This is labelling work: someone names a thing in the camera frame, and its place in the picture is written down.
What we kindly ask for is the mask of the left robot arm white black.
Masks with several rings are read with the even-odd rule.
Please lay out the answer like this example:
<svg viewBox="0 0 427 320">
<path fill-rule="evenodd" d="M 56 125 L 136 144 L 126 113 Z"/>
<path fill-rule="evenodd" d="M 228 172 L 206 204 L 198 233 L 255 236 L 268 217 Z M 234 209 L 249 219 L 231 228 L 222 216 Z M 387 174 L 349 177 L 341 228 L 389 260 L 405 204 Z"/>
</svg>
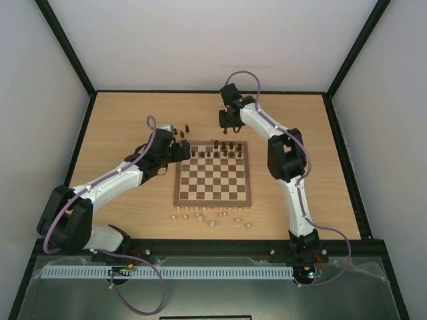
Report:
<svg viewBox="0 0 427 320">
<path fill-rule="evenodd" d="M 81 250 L 102 250 L 115 253 L 126 233 L 113 225 L 95 225 L 94 215 L 122 193 L 157 176 L 160 169 L 188 160 L 190 156 L 188 141 L 177 142 L 171 129 L 160 127 L 153 130 L 147 143 L 137 147 L 106 174 L 82 185 L 54 188 L 37 224 L 37 232 L 44 238 L 44 252 L 74 255 Z"/>
</svg>

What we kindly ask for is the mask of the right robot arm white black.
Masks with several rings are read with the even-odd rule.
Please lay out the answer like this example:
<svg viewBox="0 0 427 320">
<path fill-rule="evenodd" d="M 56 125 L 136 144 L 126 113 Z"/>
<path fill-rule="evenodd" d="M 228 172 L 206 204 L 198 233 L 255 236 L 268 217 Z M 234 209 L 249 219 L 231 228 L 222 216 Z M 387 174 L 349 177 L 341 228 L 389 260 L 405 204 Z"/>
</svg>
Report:
<svg viewBox="0 0 427 320">
<path fill-rule="evenodd" d="M 270 117 L 252 96 L 243 96 L 233 84 L 220 89 L 225 109 L 219 112 L 220 127 L 251 127 L 268 144 L 267 166 L 270 175 L 284 190 L 289 217 L 289 251 L 297 261 L 314 254 L 319 237 L 310 223 L 311 215 L 304 180 L 310 166 L 298 129 L 288 129 Z"/>
</svg>

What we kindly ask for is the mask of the wooden chess board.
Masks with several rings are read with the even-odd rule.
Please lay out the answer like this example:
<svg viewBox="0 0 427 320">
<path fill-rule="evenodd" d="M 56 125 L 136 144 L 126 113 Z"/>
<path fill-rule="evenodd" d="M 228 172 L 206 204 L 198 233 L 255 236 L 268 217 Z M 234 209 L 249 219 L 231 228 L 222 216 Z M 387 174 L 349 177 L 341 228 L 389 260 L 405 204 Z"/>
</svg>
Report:
<svg viewBox="0 0 427 320">
<path fill-rule="evenodd" d="M 191 141 L 190 153 L 196 157 L 182 161 L 176 165 L 173 205 L 176 207 L 251 207 L 252 192 L 250 183 L 250 166 L 248 143 L 245 141 L 219 141 L 218 149 L 214 149 L 214 141 Z M 228 158 L 222 153 L 228 152 Z M 230 151 L 234 158 L 229 158 Z"/>
</svg>

